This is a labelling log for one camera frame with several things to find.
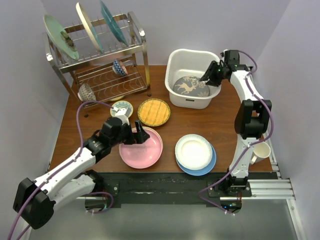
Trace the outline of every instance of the two-tier dish rack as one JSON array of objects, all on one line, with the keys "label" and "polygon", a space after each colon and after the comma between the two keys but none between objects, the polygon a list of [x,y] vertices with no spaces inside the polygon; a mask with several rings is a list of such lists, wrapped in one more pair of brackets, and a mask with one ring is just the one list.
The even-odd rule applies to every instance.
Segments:
[{"label": "two-tier dish rack", "polygon": [[[151,96],[150,73],[147,55],[146,34],[135,14],[130,11],[126,14],[113,16],[118,23],[128,46],[118,42],[104,19],[92,20],[91,23],[97,32],[102,44],[103,53],[97,51],[91,42],[82,23],[73,24],[64,29],[73,40],[79,52],[79,59],[74,60],[59,51],[52,43],[48,34],[42,34],[46,59],[50,63],[69,94],[81,101],[66,79],[70,74],[77,89],[84,83],[91,86],[97,101],[104,103],[117,101],[132,94],[146,92]],[[136,53],[142,52],[145,77],[137,68]],[[128,75],[120,76],[114,73],[113,60],[121,59]],[[94,108],[97,104],[89,104],[84,108]]]}]

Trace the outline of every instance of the white tub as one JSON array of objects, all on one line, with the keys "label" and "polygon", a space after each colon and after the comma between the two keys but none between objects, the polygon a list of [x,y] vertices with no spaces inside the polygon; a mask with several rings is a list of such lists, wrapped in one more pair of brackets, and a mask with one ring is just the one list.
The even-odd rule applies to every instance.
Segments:
[{"label": "white tub", "polygon": [[213,60],[220,61],[217,55],[209,51],[178,49],[170,54],[164,84],[169,91],[172,104],[192,109],[204,109],[209,105],[211,99],[220,93],[221,85],[209,86],[210,94],[206,97],[177,94],[173,91],[173,87],[175,82],[184,76],[201,78]]}]

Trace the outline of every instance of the white wall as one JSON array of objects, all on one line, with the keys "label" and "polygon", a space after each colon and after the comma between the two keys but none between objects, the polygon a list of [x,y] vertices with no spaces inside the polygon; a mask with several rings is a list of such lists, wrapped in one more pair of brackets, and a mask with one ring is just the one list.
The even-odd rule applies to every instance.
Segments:
[{"label": "white wall", "polygon": [[[78,23],[76,3],[102,18],[99,0],[41,0],[63,26]],[[166,65],[187,48],[219,54],[240,49],[258,58],[290,0],[104,0],[111,13],[133,11],[145,28],[149,63]]]},{"label": "white wall", "polygon": [[292,0],[258,59],[255,80],[272,100],[272,143],[290,177],[309,240],[319,239],[320,2]]},{"label": "white wall", "polygon": [[17,215],[19,182],[48,167],[68,99],[46,60],[44,13],[40,0],[0,1],[0,239]]}]

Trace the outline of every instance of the patterned cup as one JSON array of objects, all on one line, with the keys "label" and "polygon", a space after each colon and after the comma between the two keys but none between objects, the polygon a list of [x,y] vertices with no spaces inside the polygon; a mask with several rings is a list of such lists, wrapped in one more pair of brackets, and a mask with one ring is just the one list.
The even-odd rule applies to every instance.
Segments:
[{"label": "patterned cup", "polygon": [[87,83],[79,88],[78,97],[82,102],[97,100],[94,91]]},{"label": "patterned cup", "polygon": [[116,73],[119,74],[121,76],[127,76],[128,75],[128,71],[125,67],[125,65],[122,63],[121,60],[114,60],[113,61],[113,67],[112,70]]}]

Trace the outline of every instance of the brown wood surface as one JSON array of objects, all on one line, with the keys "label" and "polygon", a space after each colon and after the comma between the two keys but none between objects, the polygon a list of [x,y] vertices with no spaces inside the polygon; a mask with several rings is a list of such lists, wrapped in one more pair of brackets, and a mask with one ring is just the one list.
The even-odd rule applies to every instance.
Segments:
[{"label": "brown wood surface", "polygon": [[[214,97],[205,109],[192,109],[174,106],[169,99],[169,92],[165,87],[166,66],[150,66],[151,98],[162,99],[168,103],[171,116],[164,125],[154,127],[163,141],[163,152],[160,159],[146,169],[134,169],[126,165],[120,155],[119,148],[112,149],[111,154],[102,159],[91,169],[97,172],[181,172],[175,159],[175,145],[187,134],[198,134],[206,138],[215,148],[217,154],[213,172],[225,172],[233,160],[237,134],[234,130],[234,120],[238,112],[240,101],[234,87],[228,82],[222,82],[221,92]],[[134,108],[130,123],[138,120],[139,105],[149,99],[146,92],[129,96]],[[66,106],[60,133],[56,142],[50,169],[66,160],[80,145],[79,133],[76,125],[76,111],[78,103],[70,97]],[[110,109],[101,106],[90,110],[89,117],[80,117],[80,125],[84,138],[90,137],[95,130],[102,127],[110,117]],[[249,169],[251,172],[272,171],[270,161],[265,159],[255,163]]]}]

